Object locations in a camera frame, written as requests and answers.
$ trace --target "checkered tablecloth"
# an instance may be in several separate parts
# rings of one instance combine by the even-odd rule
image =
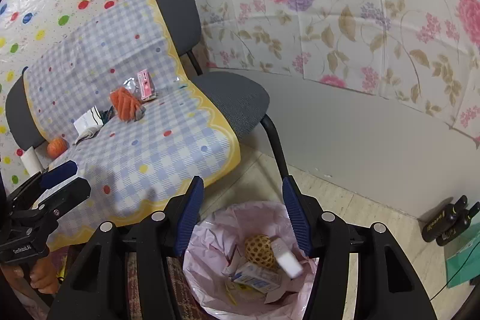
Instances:
[[[208,184],[238,163],[236,136],[188,81],[169,36],[155,0],[126,0],[26,70],[30,109],[46,139],[72,143],[78,136],[73,121],[93,105],[108,109],[109,93],[144,68],[162,95],[145,105],[142,120],[114,117],[54,162],[76,162],[92,192],[58,221],[51,249],[88,240],[105,220],[136,223],[182,194],[194,175]]]

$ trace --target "black cable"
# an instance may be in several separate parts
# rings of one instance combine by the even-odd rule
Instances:
[[[475,250],[475,248],[477,248],[477,246],[480,244],[480,241],[478,243],[476,243],[476,245],[474,246],[474,248],[472,248],[472,250],[470,251],[469,255],[467,256],[467,259],[465,259],[465,262],[463,262],[463,264],[460,266],[460,268],[457,270],[457,272],[455,274],[452,275],[452,278],[450,278],[447,283],[443,286],[443,288],[441,288],[437,294],[435,294],[431,299],[433,300],[435,297],[437,297],[446,287],[447,285],[450,283],[451,280],[453,280],[453,278],[455,278],[455,276],[460,272],[460,270],[462,269],[463,266],[465,266],[467,260],[469,260],[470,258],[470,255],[473,253],[473,251]]]

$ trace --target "black bottle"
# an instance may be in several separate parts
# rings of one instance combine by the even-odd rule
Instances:
[[[455,205],[445,205],[445,207],[423,227],[421,232],[423,240],[430,243],[430,241],[435,240],[455,224],[455,221],[457,221],[458,218],[458,213],[465,209],[468,202],[467,196],[462,195]]]
[[[477,202],[475,205],[473,205],[469,211],[461,211],[458,214],[457,222],[450,229],[437,237],[437,244],[443,247],[445,244],[450,243],[453,239],[465,232],[470,226],[473,216],[475,216],[479,211],[480,202]]]

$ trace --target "metal bolt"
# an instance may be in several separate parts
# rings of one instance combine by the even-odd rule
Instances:
[[[165,213],[162,211],[156,211],[154,214],[152,214],[153,221],[162,221],[164,218],[165,218]]]
[[[375,223],[373,227],[373,229],[375,229],[375,231],[377,231],[379,234],[382,234],[387,230],[387,228],[382,223]]]
[[[105,221],[100,225],[100,231],[102,232],[108,232],[110,229],[113,228],[113,224],[110,221]]]
[[[324,221],[332,222],[335,219],[335,215],[329,211],[325,211],[322,213],[322,219]]]

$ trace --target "gray wall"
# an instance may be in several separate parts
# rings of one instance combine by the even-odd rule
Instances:
[[[443,122],[385,100],[291,76],[232,70],[270,94],[287,163],[418,218],[480,200],[480,151]],[[272,155],[258,126],[244,143]]]

